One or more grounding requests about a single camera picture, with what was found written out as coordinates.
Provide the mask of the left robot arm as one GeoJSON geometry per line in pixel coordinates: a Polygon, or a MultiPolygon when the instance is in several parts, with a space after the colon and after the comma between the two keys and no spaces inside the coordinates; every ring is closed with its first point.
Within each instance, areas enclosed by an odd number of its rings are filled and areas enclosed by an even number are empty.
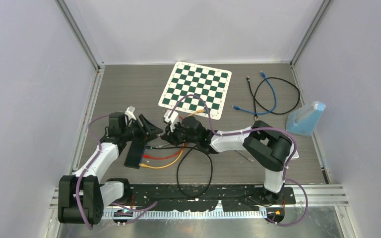
{"type": "Polygon", "coordinates": [[[132,199],[126,178],[111,178],[104,184],[102,176],[131,143],[127,160],[140,160],[147,142],[154,140],[162,129],[142,114],[114,112],[106,116],[105,134],[97,140],[97,147],[88,161],[72,175],[59,181],[58,220],[63,224],[85,224],[90,230],[98,224],[103,211],[112,203],[127,205],[132,199]]]}

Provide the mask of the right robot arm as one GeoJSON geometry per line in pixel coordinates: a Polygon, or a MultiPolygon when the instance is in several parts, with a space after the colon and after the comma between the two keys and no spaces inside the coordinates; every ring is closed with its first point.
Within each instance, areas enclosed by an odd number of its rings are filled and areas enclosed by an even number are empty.
{"type": "Polygon", "coordinates": [[[194,116],[183,120],[177,116],[164,116],[163,121],[167,126],[161,138],[172,145],[191,143],[204,154],[247,151],[265,169],[264,199],[273,204],[283,197],[285,173],[297,151],[294,137],[286,131],[261,120],[233,131],[207,129],[194,116]]]}

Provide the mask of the black network switch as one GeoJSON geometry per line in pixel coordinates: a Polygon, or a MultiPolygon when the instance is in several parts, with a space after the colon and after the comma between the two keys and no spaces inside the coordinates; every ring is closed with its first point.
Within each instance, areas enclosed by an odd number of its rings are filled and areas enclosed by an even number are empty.
{"type": "Polygon", "coordinates": [[[124,166],[127,168],[139,169],[145,146],[146,143],[143,139],[134,139],[129,147],[124,166]]]}

